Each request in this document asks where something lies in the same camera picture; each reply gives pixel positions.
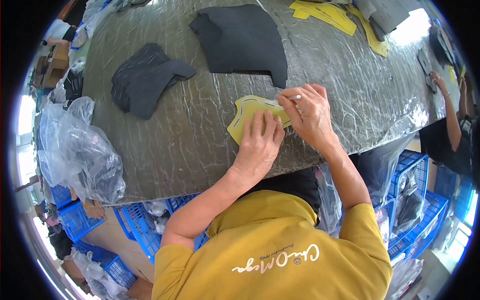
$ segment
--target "finger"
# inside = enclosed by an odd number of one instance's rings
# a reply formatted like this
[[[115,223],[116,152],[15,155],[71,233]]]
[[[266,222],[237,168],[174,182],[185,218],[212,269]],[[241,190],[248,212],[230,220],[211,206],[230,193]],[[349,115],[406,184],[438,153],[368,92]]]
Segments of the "finger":
[[[292,122],[292,124],[300,125],[301,117],[298,109],[295,107],[295,103],[288,100],[283,95],[278,95],[276,98],[278,100],[278,103],[283,107],[283,110],[285,111],[287,116],[290,118],[290,121]]]
[[[264,114],[257,110],[253,116],[252,136],[262,135],[262,126],[264,124]]]
[[[320,96],[310,84],[305,84],[304,86],[302,86],[302,88],[309,91],[312,95]]]
[[[300,95],[300,99],[295,99],[295,102],[298,104],[300,107],[301,111],[310,111],[313,107],[313,102],[311,96],[307,96],[306,93],[312,96],[310,92],[307,92],[307,90],[304,90],[301,87],[293,87],[289,88],[286,90],[283,90],[280,95],[285,96],[285,97],[292,97],[296,95]]]
[[[250,119],[246,119],[245,120],[245,123],[243,124],[243,138],[242,138],[242,141],[247,138],[249,139],[250,138],[250,135],[251,135],[251,121]]]
[[[282,128],[282,120],[280,116],[277,116],[275,119],[275,133],[273,135],[273,142],[275,145],[280,146],[282,144],[283,138],[285,137],[285,131]]]
[[[318,84],[311,84],[310,85],[320,96],[322,96],[323,98],[325,98],[325,100],[327,100],[327,90],[321,86],[321,85],[318,85]]]
[[[273,134],[275,133],[276,122],[273,119],[272,112],[269,110],[265,111],[264,119],[265,119],[264,136],[268,138],[273,138]]]

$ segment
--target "person in background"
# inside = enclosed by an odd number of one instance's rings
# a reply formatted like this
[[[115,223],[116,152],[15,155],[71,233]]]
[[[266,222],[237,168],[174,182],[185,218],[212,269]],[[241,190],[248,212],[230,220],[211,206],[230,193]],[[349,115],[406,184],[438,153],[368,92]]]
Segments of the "person in background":
[[[43,36],[42,44],[44,46],[68,46],[75,37],[76,29],[75,25],[70,25],[61,19],[55,19]]]
[[[440,89],[446,117],[420,130],[422,152],[437,165],[444,165],[458,175],[472,177],[472,120],[467,114],[467,78],[460,87],[456,113],[444,79],[433,71],[431,78]]]
[[[168,220],[152,300],[384,299],[390,258],[367,187],[332,129],[325,88],[289,88],[277,100],[330,167],[345,210],[339,239],[315,229],[320,198],[312,168],[263,180],[285,132],[280,118],[257,111],[226,174]],[[207,227],[210,240],[193,252]]]

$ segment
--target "logo on shirt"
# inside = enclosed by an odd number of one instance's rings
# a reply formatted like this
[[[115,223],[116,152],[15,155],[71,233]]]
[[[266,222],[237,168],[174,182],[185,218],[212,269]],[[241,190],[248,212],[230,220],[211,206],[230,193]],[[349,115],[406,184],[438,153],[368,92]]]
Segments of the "logo on shirt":
[[[295,258],[293,259],[294,264],[301,264],[302,259],[299,258],[298,256],[302,256],[304,261],[308,261],[310,259],[311,262],[314,262],[318,259],[320,256],[320,250],[318,249],[318,246],[316,244],[311,244],[308,246],[307,250],[302,251],[302,252],[292,252],[290,254],[286,253],[285,251],[281,252],[276,258],[272,257],[272,261],[269,263],[265,263],[266,260],[261,260],[260,265],[256,264],[253,265],[255,259],[253,257],[249,258],[247,260],[246,266],[243,267],[235,267],[232,269],[233,271],[237,271],[239,273],[242,272],[251,272],[251,271],[258,271],[260,270],[260,274],[265,273],[268,269],[273,268],[274,264],[276,264],[278,267],[284,267],[288,263],[288,259],[290,257],[294,256]]]

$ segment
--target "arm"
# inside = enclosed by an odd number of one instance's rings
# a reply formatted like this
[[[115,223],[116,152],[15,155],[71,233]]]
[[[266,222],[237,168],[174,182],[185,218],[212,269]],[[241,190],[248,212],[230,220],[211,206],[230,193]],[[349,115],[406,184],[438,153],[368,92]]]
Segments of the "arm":
[[[295,102],[287,99],[295,95],[301,95],[301,99]],[[371,204],[363,179],[332,129],[325,88],[317,84],[306,84],[284,90],[277,100],[290,118],[293,129],[327,161],[344,208],[348,210],[357,204]],[[298,104],[302,114],[298,113],[295,104]]]
[[[264,117],[260,111],[255,112],[252,132],[251,122],[246,120],[233,166],[211,188],[172,214],[165,226],[160,247],[180,244],[193,251],[193,239],[267,174],[284,136],[280,117],[274,120],[271,111],[266,111]]]
[[[54,45],[63,45],[63,46],[68,46],[69,41],[66,39],[53,39],[51,36],[47,39],[47,45],[48,46],[54,46]]]
[[[460,124],[458,123],[455,109],[453,108],[452,99],[450,99],[450,93],[445,86],[443,78],[440,77],[440,74],[438,72],[433,71],[431,73],[431,78],[435,81],[440,91],[442,91],[442,95],[445,98],[448,139],[452,144],[453,151],[456,151],[462,138],[462,131],[460,130]]]

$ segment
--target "woman's left hand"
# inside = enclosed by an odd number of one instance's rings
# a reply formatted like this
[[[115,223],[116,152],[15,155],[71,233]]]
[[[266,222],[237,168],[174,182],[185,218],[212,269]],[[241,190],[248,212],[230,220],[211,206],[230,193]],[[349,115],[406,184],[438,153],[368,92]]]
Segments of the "woman's left hand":
[[[256,111],[252,130],[250,119],[245,121],[240,149],[229,171],[238,175],[239,183],[252,188],[272,168],[284,137],[280,117],[274,120],[271,111],[264,114]]]

